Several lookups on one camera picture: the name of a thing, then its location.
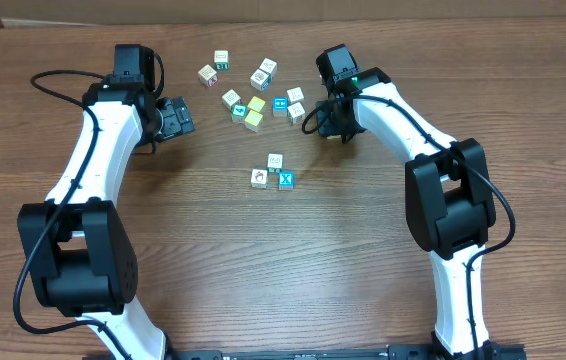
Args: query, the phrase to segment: block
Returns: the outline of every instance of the block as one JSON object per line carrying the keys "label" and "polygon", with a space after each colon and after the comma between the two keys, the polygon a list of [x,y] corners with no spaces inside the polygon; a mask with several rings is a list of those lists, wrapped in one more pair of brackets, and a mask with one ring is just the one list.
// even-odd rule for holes
{"label": "block", "polygon": [[279,173],[279,190],[294,190],[294,173],[281,171]]}
{"label": "block", "polygon": [[227,50],[214,51],[214,66],[219,71],[230,70],[230,54]]}
{"label": "block", "polygon": [[247,106],[243,104],[234,105],[234,107],[232,108],[232,121],[242,123],[243,121],[245,121],[247,111]]}
{"label": "block", "polygon": [[276,62],[265,58],[261,63],[261,66],[259,66],[259,69],[270,75],[270,81],[272,81],[272,78],[274,78],[274,75],[276,75],[276,70],[278,70],[278,67],[276,66]]}
{"label": "block", "polygon": [[256,96],[252,97],[252,100],[250,100],[250,102],[247,104],[248,108],[256,112],[261,112],[264,106],[265,106],[265,101],[260,98],[257,98]]}
{"label": "block", "polygon": [[269,172],[280,172],[283,167],[283,155],[270,154],[267,156],[267,169]]}
{"label": "block", "polygon": [[250,78],[250,84],[258,91],[265,91],[267,86],[270,85],[270,76],[263,70],[256,70]]}
{"label": "block", "polygon": [[267,171],[261,169],[252,170],[252,187],[267,189]]}
{"label": "block", "polygon": [[272,101],[272,114],[274,116],[287,116],[287,98],[277,96]]}
{"label": "block", "polygon": [[258,132],[259,129],[261,129],[261,125],[263,125],[263,115],[254,110],[250,110],[245,117],[245,127],[254,132]]}
{"label": "block", "polygon": [[301,88],[294,88],[287,91],[287,98],[290,100],[290,105],[296,104],[297,102],[302,103],[305,98],[303,97],[303,91]]}
{"label": "block", "polygon": [[287,117],[290,119],[292,124],[296,124],[299,120],[305,118],[305,109],[301,103],[296,103],[287,107]]}
{"label": "block", "polygon": [[236,93],[236,91],[230,89],[230,91],[226,92],[225,95],[223,95],[223,105],[225,105],[226,108],[228,108],[230,111],[232,111],[232,107],[236,104],[240,104],[241,103],[241,97],[239,96],[239,94]]}
{"label": "block", "polygon": [[203,85],[210,87],[216,84],[219,78],[216,75],[216,71],[212,69],[210,65],[205,65],[203,69],[199,70],[199,80],[201,80]]}

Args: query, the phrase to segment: yellow cube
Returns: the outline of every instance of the yellow cube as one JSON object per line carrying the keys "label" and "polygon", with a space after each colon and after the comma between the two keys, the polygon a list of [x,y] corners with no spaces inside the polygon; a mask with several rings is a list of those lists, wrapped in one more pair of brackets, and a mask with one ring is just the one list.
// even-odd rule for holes
{"label": "yellow cube", "polygon": [[252,100],[250,100],[250,103],[247,104],[247,107],[256,111],[256,112],[261,112],[261,110],[263,110],[263,107],[265,106],[265,101],[257,98],[256,96],[254,96],[252,98]]}
{"label": "yellow cube", "polygon": [[251,110],[249,114],[245,117],[245,127],[254,131],[258,132],[263,124],[263,115],[259,114],[258,112]]}

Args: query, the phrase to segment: white arm segment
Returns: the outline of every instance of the white arm segment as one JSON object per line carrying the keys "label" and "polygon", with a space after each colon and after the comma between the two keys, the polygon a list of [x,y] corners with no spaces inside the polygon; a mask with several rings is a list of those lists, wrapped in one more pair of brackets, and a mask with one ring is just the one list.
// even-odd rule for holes
{"label": "white arm segment", "polygon": [[[414,111],[401,98],[394,84],[376,84],[365,88],[362,94],[394,101],[407,110],[439,144],[449,148],[450,143],[456,141],[453,137],[437,130]],[[425,141],[425,138],[405,116],[386,104],[356,99],[354,100],[354,114],[356,121],[376,135],[402,164],[413,160],[419,154],[432,155],[439,151]],[[441,181],[447,179],[447,176],[441,177]],[[452,260],[444,260],[434,251],[430,252],[437,304],[434,329],[439,341],[450,354],[467,353],[474,350],[472,332],[468,321],[466,275],[463,264],[467,264],[470,257],[483,248],[479,249],[476,245],[473,245],[454,253]],[[488,340],[488,332],[483,322],[483,303],[481,300],[481,260],[482,258],[479,258],[474,262],[474,271],[471,275],[472,304],[474,305],[474,321],[476,322],[479,346],[482,346]]]}
{"label": "white arm segment", "polygon": [[[121,315],[112,315],[109,312],[85,313],[76,319],[96,319],[105,323],[133,360],[163,360],[165,357],[165,335],[152,324],[136,296],[131,303],[125,305]],[[116,360],[124,360],[104,332],[99,332],[96,326],[89,326],[114,354]]]}
{"label": "white arm segment", "polygon": [[[81,204],[91,197],[98,197],[111,200],[116,206],[125,167],[143,133],[141,118],[135,106],[123,105],[120,101],[97,102],[90,109],[96,115],[101,131],[92,159],[81,179],[81,186],[76,189],[69,203]],[[92,118],[84,111],[83,129],[70,162],[61,180],[45,200],[54,199],[58,204],[67,194],[92,141],[93,127]]]}

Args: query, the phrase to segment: blue cube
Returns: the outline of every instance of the blue cube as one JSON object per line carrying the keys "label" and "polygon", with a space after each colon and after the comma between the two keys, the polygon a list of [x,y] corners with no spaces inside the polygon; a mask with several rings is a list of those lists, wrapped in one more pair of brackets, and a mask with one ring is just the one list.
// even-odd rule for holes
{"label": "blue cube", "polygon": [[291,171],[281,171],[279,173],[279,190],[294,189],[294,173]]}
{"label": "blue cube", "polygon": [[287,98],[277,96],[272,101],[272,113],[274,116],[287,116]]}

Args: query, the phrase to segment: table surface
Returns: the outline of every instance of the table surface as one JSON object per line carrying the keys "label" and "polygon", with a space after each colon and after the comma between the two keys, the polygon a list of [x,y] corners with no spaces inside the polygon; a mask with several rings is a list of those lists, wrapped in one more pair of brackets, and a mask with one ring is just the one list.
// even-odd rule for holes
{"label": "table surface", "polygon": [[[139,260],[138,297],[178,349],[429,341],[432,269],[405,223],[402,164],[369,132],[342,145],[270,114],[272,97],[293,87],[308,111],[324,99],[315,58],[346,43],[432,124],[484,146],[518,221],[512,244],[484,263],[491,339],[525,344],[530,359],[566,358],[566,18],[0,30],[0,358],[106,350],[87,329],[25,333],[11,300],[24,261],[18,211],[45,198],[82,124],[77,107],[28,80],[51,69],[110,72],[117,43],[162,56],[164,94],[184,96],[196,124],[156,156],[133,156],[118,201]],[[220,48],[231,70],[207,89],[197,71]],[[264,57],[279,70],[258,94],[249,77]],[[90,79],[42,82],[80,97]],[[267,101],[259,133],[230,121],[221,103],[229,89]],[[296,172],[294,191],[250,187],[268,153]],[[497,216],[488,245],[506,234]],[[37,326],[67,321],[40,307],[29,281],[23,312]]]}

